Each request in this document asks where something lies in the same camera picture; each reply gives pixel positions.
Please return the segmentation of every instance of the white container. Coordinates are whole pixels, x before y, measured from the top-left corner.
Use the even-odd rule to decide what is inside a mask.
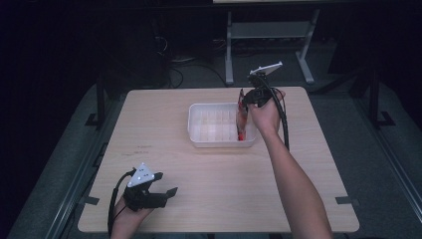
[[[196,147],[250,147],[257,128],[248,116],[246,139],[238,140],[237,103],[194,104],[189,108],[187,129]]]

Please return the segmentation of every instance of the black wire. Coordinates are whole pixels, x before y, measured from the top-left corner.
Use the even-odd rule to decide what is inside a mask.
[[[177,89],[183,83],[183,80],[184,80],[183,73],[181,73],[179,70],[176,70],[174,68],[169,68],[169,70],[174,71],[174,72],[176,72],[176,73],[178,73],[180,75],[180,82],[176,86],[173,85],[173,81],[171,80],[171,77],[169,76],[169,87],[172,88],[172,89]]]
[[[232,43],[232,54],[238,58],[254,57],[267,52],[266,42],[260,40],[243,39]]]
[[[111,236],[112,225],[114,224],[114,220],[115,220],[115,217],[113,215],[114,215],[114,206],[115,206],[115,200],[117,198],[118,188],[120,187],[120,184],[123,182],[123,180],[127,176],[133,176],[135,173],[136,173],[136,168],[134,168],[132,171],[129,171],[129,172],[125,173],[120,178],[120,180],[118,181],[118,183],[115,186],[115,188],[112,190],[112,195],[111,195],[111,199],[109,201],[109,207],[108,207],[108,221],[107,221],[108,236]]]
[[[226,85],[226,81],[220,76],[220,74],[216,70],[214,70],[214,69],[212,69],[210,67],[207,67],[207,66],[204,66],[204,65],[200,65],[200,64],[177,66],[177,68],[187,68],[187,67],[202,67],[202,68],[208,69],[208,70],[212,71],[213,73],[215,73],[215,75],[217,75],[217,77],[220,79],[220,81],[224,84],[225,87],[228,87]]]
[[[288,150],[290,150],[289,130],[288,130],[288,120],[287,120],[287,116],[286,116],[285,98],[283,97],[283,94],[278,89],[271,88],[264,79],[262,79],[259,76],[257,76],[257,77],[261,81],[261,83],[264,85],[264,87],[267,88],[270,91],[271,96],[272,96],[274,102],[276,103],[277,111],[279,112],[280,120],[282,121],[282,124],[283,124],[283,134],[284,134],[284,139],[285,139],[285,146]],[[282,95],[282,101],[283,101],[284,108],[282,108],[282,105],[280,104],[279,98],[274,93],[275,90],[278,91]]]
[[[103,44],[97,39],[96,36],[93,36],[94,41],[97,43],[97,45],[101,48],[101,50],[103,50],[103,52],[112,60],[115,62],[116,66],[119,67],[120,69],[122,69],[123,71],[127,72],[129,75],[134,76],[138,79],[141,79],[143,82],[148,82],[149,79],[142,76],[141,74],[138,74],[136,72],[134,72],[133,70],[131,70],[129,67],[127,67],[123,62],[121,62],[119,59],[117,59],[109,50],[107,50],[105,48],[105,46],[103,46]],[[131,82],[131,81],[126,81],[126,83],[128,84],[128,86],[130,88],[136,89],[139,88],[139,86],[137,86],[135,83]],[[160,86],[154,86],[152,87],[152,89],[160,89],[162,88],[163,85]],[[150,88],[143,88],[140,87],[143,90],[150,90]]]
[[[123,208],[121,208],[121,210],[118,212],[118,214],[114,217],[114,220],[117,218],[118,215],[120,215],[120,213],[126,208],[126,205],[123,206]]]

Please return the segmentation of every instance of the wooden table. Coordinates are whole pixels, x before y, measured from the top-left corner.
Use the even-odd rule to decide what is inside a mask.
[[[274,3],[274,2],[320,2],[320,0],[213,0],[213,3]]]
[[[291,152],[316,185],[333,231],[359,227],[306,91],[281,88]],[[261,136],[247,148],[197,148],[187,131],[189,107],[234,103],[240,89],[132,91],[128,94],[79,222],[84,232],[106,232],[112,189],[145,162],[161,180],[151,192],[178,187],[165,208],[155,209],[141,232],[290,232],[273,169]],[[122,194],[128,179],[120,187]]]

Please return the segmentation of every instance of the hand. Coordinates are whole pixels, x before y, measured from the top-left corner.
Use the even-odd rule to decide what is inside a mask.
[[[114,208],[115,220],[112,225],[111,238],[131,238],[139,228],[142,221],[153,210],[153,208],[142,208],[137,211],[132,211],[128,207],[125,207],[124,198],[121,197]]]
[[[279,100],[285,95],[285,92],[277,93]],[[253,104],[249,104],[248,108],[255,126],[263,136],[268,133],[279,133],[280,115],[273,99],[269,99],[266,104],[260,108]]]

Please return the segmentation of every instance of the human arm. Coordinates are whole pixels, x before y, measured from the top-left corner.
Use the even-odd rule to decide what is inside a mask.
[[[114,208],[114,223],[111,239],[129,239],[136,233],[143,220],[153,211],[153,208],[142,208],[137,211],[125,207],[121,197]]]
[[[254,105],[248,105],[248,108],[267,146],[294,238],[332,238],[326,212],[315,186],[279,136],[280,117],[275,102],[270,99],[261,108]]]

